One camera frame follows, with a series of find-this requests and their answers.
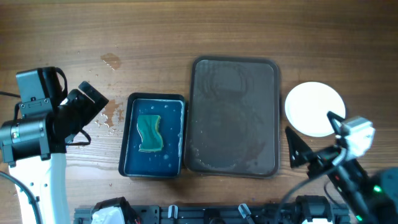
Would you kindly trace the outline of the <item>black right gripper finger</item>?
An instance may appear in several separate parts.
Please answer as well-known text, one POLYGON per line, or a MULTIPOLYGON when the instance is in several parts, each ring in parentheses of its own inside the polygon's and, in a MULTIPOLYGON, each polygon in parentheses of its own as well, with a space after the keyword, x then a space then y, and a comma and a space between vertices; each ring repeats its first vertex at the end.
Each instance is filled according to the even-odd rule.
POLYGON ((345 120, 336 113, 329 111, 327 112, 327 118, 331 124, 331 127, 336 135, 341 136, 341 123, 345 120))
POLYGON ((290 167, 302 166, 314 159, 314 152, 305 141, 289 126, 285 128, 289 147, 290 167))

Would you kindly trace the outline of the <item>green yellow sponge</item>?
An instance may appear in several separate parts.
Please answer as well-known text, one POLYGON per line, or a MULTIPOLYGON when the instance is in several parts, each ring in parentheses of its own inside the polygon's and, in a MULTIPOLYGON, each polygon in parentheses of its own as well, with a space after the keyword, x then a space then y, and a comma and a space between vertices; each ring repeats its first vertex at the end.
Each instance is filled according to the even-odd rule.
POLYGON ((141 137, 139 152, 159 152, 164 146, 163 138, 159 132, 161 117, 159 115, 139 115, 137 117, 137 130, 141 137))

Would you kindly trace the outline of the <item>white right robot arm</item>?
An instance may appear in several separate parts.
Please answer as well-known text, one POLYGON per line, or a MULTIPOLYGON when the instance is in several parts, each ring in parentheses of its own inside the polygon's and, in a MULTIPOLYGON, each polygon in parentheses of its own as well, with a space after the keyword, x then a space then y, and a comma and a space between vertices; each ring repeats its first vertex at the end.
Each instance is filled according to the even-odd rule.
POLYGON ((390 167, 370 176, 358 162, 373 143, 375 129, 372 122, 360 116, 344 119, 331 111, 327 118, 336 141, 317 152, 292 128, 285 128, 290 166, 307 165, 308 179, 297 184, 282 201, 286 202, 298 189, 325 175, 357 221, 397 223, 397 168, 390 167))

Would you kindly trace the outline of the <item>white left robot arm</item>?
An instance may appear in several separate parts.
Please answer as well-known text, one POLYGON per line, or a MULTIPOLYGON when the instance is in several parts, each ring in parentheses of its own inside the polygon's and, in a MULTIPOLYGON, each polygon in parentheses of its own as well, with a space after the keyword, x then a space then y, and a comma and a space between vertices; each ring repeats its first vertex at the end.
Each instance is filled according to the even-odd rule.
POLYGON ((88 82, 72 90, 57 108, 49 99, 26 103, 30 118, 5 122, 1 150, 9 173, 3 176, 18 190, 24 223, 69 223, 66 153, 78 133, 108 104, 88 82))

